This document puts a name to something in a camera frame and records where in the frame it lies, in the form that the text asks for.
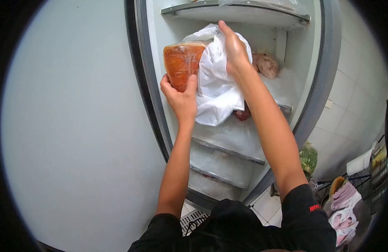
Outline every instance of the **green vegetable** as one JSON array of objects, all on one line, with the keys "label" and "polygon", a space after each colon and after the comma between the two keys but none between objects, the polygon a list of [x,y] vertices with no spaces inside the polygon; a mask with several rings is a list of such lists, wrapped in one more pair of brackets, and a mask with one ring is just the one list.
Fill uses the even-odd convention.
[{"label": "green vegetable", "polygon": [[308,141],[306,141],[303,148],[299,151],[299,158],[302,169],[311,175],[317,165],[317,151]]}]

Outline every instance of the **freezer shelf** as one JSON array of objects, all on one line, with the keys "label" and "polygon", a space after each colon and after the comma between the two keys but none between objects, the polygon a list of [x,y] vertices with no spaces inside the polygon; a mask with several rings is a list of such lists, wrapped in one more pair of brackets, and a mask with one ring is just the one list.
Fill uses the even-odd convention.
[{"label": "freezer shelf", "polygon": [[215,149],[215,150],[218,150],[218,151],[220,151],[220,152],[223,152],[223,153],[226,153],[226,154],[229,154],[229,155],[232,155],[232,156],[236,156],[236,157],[238,157],[238,158],[241,158],[241,159],[244,159],[244,160],[247,160],[247,161],[256,163],[256,164],[261,164],[261,165],[264,165],[264,164],[265,164],[265,161],[263,161],[263,160],[254,159],[254,158],[252,158],[252,157],[242,155],[242,154],[240,154],[240,153],[237,153],[237,152],[234,152],[234,151],[231,151],[231,150],[222,148],[222,147],[220,147],[220,146],[217,146],[217,145],[214,145],[214,144],[210,144],[210,143],[204,142],[204,141],[202,141],[202,140],[200,140],[200,139],[197,139],[197,138],[191,138],[191,140],[194,141],[194,142],[196,142],[197,144],[201,144],[201,145],[206,146],[206,147],[209,147],[209,148],[211,148],[211,149]]},{"label": "freezer shelf", "polygon": [[231,115],[216,127],[196,123],[192,137],[265,163],[265,156],[252,118],[241,122]]},{"label": "freezer shelf", "polygon": [[243,1],[229,6],[219,6],[218,0],[198,1],[162,9],[161,14],[211,22],[224,20],[263,24],[277,28],[295,28],[310,22],[309,15],[299,14],[290,6],[285,9],[257,1]]},{"label": "freezer shelf", "polygon": [[242,190],[236,186],[215,181],[192,169],[190,169],[188,187],[216,200],[239,200],[242,193]]},{"label": "freezer shelf", "polygon": [[254,169],[262,169],[259,164],[196,142],[191,143],[190,166],[203,174],[243,189],[248,188]]}]

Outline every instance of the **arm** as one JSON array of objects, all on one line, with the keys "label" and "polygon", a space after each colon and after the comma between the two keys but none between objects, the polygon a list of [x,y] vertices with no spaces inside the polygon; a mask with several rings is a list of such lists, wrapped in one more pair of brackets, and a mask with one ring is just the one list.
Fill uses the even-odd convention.
[{"label": "arm", "polygon": [[164,75],[161,81],[161,90],[176,114],[179,128],[163,175],[155,214],[171,213],[180,219],[181,208],[187,192],[188,175],[190,174],[191,134],[197,115],[195,99],[197,76],[190,76],[186,91],[180,93],[170,85],[167,75]]},{"label": "arm", "polygon": [[295,137],[274,98],[249,62],[243,42],[223,21],[219,22],[219,28],[226,37],[226,70],[235,79],[251,111],[282,201],[292,189],[307,184]]}]

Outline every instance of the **floor vent grille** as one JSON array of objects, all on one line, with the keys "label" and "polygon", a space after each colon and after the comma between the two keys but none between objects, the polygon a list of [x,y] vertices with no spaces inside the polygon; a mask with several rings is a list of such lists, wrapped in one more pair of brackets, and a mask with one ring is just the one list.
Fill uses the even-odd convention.
[{"label": "floor vent grille", "polygon": [[[180,218],[181,232],[183,233],[183,236],[189,235],[192,230],[196,229],[196,227],[199,226],[201,223],[203,223],[204,220],[208,217],[209,217],[208,214],[203,213],[200,210],[195,210]],[[187,233],[188,225],[190,223],[191,223],[190,225],[191,231]]]}]

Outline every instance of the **open freezer door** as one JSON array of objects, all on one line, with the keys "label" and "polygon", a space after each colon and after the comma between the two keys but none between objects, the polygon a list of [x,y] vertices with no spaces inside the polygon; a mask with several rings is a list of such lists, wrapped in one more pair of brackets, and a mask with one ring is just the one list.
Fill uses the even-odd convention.
[{"label": "open freezer door", "polygon": [[[250,44],[252,51],[271,53],[279,62],[281,81],[263,79],[282,109],[301,148],[311,133],[334,81],[341,42],[337,0],[299,1],[302,12],[266,6],[259,1],[134,0],[129,16],[131,45],[142,72],[141,84],[153,107],[159,138],[171,149],[177,120],[159,82],[166,72],[163,48],[180,43],[211,22],[224,20]],[[210,210],[221,199],[250,204],[275,180],[262,151],[252,118],[240,122],[231,115],[213,127],[196,123],[186,199]]]},{"label": "open freezer door", "polygon": [[126,251],[155,213],[165,158],[136,79],[124,2],[40,7],[3,88],[8,188],[40,242]]}]

